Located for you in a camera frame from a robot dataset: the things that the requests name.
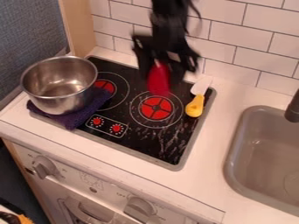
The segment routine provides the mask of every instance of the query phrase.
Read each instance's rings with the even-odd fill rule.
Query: metal bowl
[[[21,85],[40,110],[65,115],[93,100],[98,71],[87,59],[73,56],[42,60],[22,74]]]

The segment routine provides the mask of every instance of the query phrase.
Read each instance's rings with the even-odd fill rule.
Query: purple towel
[[[93,101],[89,105],[82,110],[68,115],[49,115],[37,108],[32,101],[27,102],[27,108],[35,114],[50,118],[53,121],[63,125],[67,130],[74,130],[83,124],[111,97],[111,94],[107,90],[100,88],[97,88],[95,94],[97,96],[94,97]]]

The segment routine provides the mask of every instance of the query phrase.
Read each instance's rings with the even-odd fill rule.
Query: yellow object
[[[18,215],[17,217],[20,220],[21,224],[33,224],[33,222],[30,219],[28,219],[27,217],[23,216],[22,214]]]
[[[193,101],[187,104],[184,111],[188,116],[199,117],[204,111],[205,96],[198,94],[194,97]]]

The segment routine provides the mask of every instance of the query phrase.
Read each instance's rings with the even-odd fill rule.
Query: toy stove
[[[204,114],[191,118],[184,107],[194,97],[192,84],[182,81],[169,97],[152,95],[137,69],[95,57],[89,60],[99,71],[95,85],[112,96],[75,133],[171,170],[181,167],[212,103],[213,91],[206,93]]]

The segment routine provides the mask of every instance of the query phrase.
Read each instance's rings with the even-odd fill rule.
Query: sink
[[[249,199],[299,216],[299,123],[266,106],[242,114],[224,174]]]

